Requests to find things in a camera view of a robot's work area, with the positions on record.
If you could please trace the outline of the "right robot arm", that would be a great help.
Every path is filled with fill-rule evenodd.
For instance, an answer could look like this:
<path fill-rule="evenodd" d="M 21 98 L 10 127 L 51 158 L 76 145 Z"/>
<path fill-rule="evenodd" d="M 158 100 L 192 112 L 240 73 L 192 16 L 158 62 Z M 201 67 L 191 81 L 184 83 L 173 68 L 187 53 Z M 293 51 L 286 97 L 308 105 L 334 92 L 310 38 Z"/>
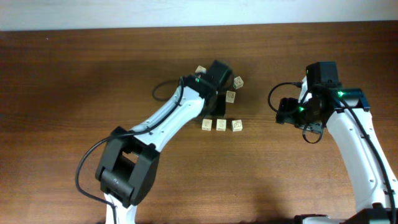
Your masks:
<path fill-rule="evenodd" d="M 292 124 L 319 138 L 328 131 L 340 150 L 354 191 L 356 213 L 347 219 L 297 215 L 294 223 L 397 223 L 397 177 L 377 139 L 370 105 L 359 88 L 344 88 L 335 62 L 316 62 L 296 82 L 298 98 L 283 98 L 279 124 Z"/>

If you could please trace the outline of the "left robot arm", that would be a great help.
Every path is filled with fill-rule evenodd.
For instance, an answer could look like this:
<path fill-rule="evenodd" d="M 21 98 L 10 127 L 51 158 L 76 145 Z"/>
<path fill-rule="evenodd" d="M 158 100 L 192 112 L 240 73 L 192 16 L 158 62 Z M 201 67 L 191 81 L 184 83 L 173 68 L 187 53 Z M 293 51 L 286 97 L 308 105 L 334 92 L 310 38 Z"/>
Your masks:
<path fill-rule="evenodd" d="M 175 93 L 150 118 L 125 130 L 117 127 L 106 141 L 95 172 L 108 203 L 107 223 L 134 223 L 137 206 L 151 190 L 160 153 L 189 121 L 225 113 L 225 93 L 233 71 L 215 60 L 206 72 L 182 77 Z"/>

